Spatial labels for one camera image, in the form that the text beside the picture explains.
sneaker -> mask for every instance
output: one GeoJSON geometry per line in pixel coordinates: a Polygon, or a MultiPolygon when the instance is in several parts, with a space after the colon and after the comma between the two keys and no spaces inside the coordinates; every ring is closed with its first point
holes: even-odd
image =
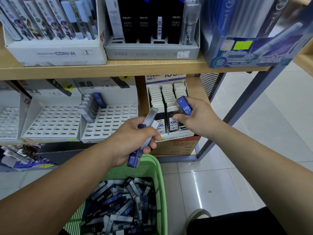
{"type": "Polygon", "coordinates": [[[191,221],[194,221],[195,219],[198,218],[209,218],[212,217],[211,214],[206,211],[205,209],[197,209],[194,212],[191,213],[191,215],[188,217],[185,226],[184,226],[184,231],[182,232],[183,235],[187,235],[187,228],[190,224],[191,221]]]}

white display rack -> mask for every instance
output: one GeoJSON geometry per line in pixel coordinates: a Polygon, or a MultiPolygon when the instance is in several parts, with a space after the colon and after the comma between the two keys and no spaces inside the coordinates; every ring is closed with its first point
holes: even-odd
{"type": "Polygon", "coordinates": [[[108,105],[99,108],[95,123],[87,123],[82,142],[100,142],[112,135],[126,120],[138,116],[136,104],[108,105]]]}
{"type": "Polygon", "coordinates": [[[19,108],[5,108],[0,114],[0,139],[18,139],[19,108]]]}
{"type": "Polygon", "coordinates": [[[79,126],[78,106],[45,106],[23,137],[76,138],[79,126]]]}

white tiled floor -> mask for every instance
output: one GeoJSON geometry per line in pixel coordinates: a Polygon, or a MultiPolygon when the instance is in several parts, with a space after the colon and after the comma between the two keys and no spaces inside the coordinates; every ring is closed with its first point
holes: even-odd
{"type": "MultiPolygon", "coordinates": [[[[256,73],[227,74],[212,105],[220,118],[228,113],[256,73]]],[[[313,171],[313,78],[294,63],[272,83],[234,127],[313,171]]],[[[199,146],[206,142],[202,138],[199,146]]],[[[213,216],[264,205],[218,146],[201,162],[161,164],[169,235],[180,234],[197,208],[213,216]]],[[[0,173],[0,199],[49,172],[0,173]]]]}

